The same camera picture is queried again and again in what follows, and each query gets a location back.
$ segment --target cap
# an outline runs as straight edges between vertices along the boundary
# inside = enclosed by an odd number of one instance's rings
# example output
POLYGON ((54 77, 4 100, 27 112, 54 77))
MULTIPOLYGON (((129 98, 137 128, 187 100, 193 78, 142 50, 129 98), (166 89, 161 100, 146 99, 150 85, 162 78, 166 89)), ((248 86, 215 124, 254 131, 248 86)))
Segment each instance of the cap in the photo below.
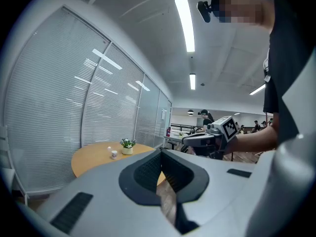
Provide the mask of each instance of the cap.
POLYGON ((206 115, 208 114, 208 111, 206 109, 203 109, 202 111, 197 113, 198 115, 206 115))

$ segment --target chair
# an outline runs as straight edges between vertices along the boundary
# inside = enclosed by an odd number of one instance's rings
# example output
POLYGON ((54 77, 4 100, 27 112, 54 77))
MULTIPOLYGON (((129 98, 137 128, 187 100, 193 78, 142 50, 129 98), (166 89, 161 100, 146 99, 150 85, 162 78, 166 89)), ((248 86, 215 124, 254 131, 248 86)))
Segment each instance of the chair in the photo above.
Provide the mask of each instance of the chair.
POLYGON ((1 170, 4 183, 7 185, 9 192, 11 192, 12 183, 13 183, 13 179, 15 176, 16 181, 18 182, 18 185, 21 189, 22 195, 24 196, 24 203, 25 203, 25 205, 27 205, 29 196, 27 195, 26 191, 24 190, 22 183, 20 181, 20 178, 18 177, 18 175, 15 171, 14 165, 13 165, 13 161, 12 161, 12 157, 11 157, 10 149, 9 149, 7 126, 0 126, 0 150, 6 152, 7 157, 9 159, 9 164, 8 164, 9 166, 8 167, 10 169, 8 169, 6 166, 5 168, 2 168, 2 170, 1 170))
POLYGON ((173 141, 168 141, 169 144, 171 144, 171 149, 174 150, 174 146, 177 146, 177 143, 173 142, 173 141))

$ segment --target wooden table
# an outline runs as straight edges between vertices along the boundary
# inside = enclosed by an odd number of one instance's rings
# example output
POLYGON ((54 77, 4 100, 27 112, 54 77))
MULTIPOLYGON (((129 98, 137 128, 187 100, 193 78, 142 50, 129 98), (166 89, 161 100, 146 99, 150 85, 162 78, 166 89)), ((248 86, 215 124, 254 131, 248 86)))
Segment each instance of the wooden table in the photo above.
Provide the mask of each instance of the wooden table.
MULTIPOLYGON (((133 147, 133 154, 127 156, 122 154, 122 149, 123 147, 119 141, 100 142, 85 146, 74 153, 73 158, 71 159, 71 168, 73 169, 75 176, 79 177, 96 166, 155 150, 154 148, 142 144, 136 144, 133 147), (108 147, 111 147, 111 151, 116 150, 118 152, 118 156, 115 160, 111 158, 111 152, 108 151, 108 147)), ((157 185, 164 179, 165 176, 161 173, 157 185)))

